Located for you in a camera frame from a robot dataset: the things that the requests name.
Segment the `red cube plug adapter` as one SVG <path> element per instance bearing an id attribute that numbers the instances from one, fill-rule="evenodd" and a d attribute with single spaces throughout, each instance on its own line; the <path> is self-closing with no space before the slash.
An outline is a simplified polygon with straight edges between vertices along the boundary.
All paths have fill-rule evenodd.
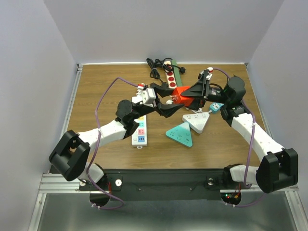
<path id="1" fill-rule="evenodd" d="M 194 101 L 193 97 L 182 96 L 182 93 L 187 90 L 190 86 L 181 86 L 175 87 L 172 94 L 171 99 L 175 104 L 183 104 L 186 108 L 191 109 Z"/>

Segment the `teal triangular power strip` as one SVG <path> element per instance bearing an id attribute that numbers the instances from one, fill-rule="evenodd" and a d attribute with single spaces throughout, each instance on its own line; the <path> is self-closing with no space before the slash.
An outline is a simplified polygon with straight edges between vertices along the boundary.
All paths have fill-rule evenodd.
<path id="1" fill-rule="evenodd" d="M 190 148 L 193 146 L 191 130 L 188 122 L 184 122 L 166 131 L 166 136 L 186 147 Z"/>

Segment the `white multicolour power strip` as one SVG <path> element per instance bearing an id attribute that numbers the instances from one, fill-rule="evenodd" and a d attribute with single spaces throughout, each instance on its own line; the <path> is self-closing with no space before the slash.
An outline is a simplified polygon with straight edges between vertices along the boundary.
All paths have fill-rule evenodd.
<path id="1" fill-rule="evenodd" d="M 131 136 L 131 145 L 137 149 L 142 149 L 147 146 L 147 115 L 135 119 L 139 125 Z"/>

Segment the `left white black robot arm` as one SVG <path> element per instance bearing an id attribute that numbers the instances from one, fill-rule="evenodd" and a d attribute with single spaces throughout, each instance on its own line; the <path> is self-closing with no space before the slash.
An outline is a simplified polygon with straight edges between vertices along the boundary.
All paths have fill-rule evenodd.
<path id="1" fill-rule="evenodd" d="M 137 94 L 132 100 L 121 100 L 118 103 L 116 118 L 108 124 L 89 131 L 75 133 L 69 130 L 63 134 L 54 150 L 49 156 L 49 162 L 67 180 L 79 179 L 88 181 L 91 185 L 101 190 L 107 185 L 107 177 L 102 167 L 88 160 L 90 153 L 97 154 L 100 147 L 123 140 L 133 135 L 139 127 L 137 119 L 152 112 L 168 118 L 179 108 L 180 104 L 164 104 L 160 97 L 172 95 L 173 89 L 150 85 L 136 85 Z"/>

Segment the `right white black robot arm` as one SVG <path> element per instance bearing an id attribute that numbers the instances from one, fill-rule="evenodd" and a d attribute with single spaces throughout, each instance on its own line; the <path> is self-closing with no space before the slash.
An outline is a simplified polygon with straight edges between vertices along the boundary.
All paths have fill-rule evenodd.
<path id="1" fill-rule="evenodd" d="M 192 86 L 169 88 L 167 85 L 155 88 L 161 97 L 171 96 L 173 108 L 168 114 L 181 107 L 202 108 L 205 102 L 220 103 L 224 121 L 237 131 L 248 143 L 249 152 L 255 152 L 260 160 L 258 167 L 234 164 L 224 168 L 222 184 L 232 188 L 238 182 L 258 185 L 264 193 L 271 193 L 298 183 L 298 154 L 293 148 L 286 149 L 277 143 L 256 122 L 253 112 L 245 104 L 245 82 L 238 76 L 227 77 L 224 87 L 210 83 L 212 68 L 202 71 Z"/>

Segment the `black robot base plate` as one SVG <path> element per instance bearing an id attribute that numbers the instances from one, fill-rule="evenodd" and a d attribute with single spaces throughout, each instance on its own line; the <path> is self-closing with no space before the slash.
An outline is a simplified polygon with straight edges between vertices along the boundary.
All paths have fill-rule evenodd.
<path id="1" fill-rule="evenodd" d="M 106 169 L 98 185 L 128 201 L 220 200 L 222 190 L 244 188 L 221 168 Z"/>

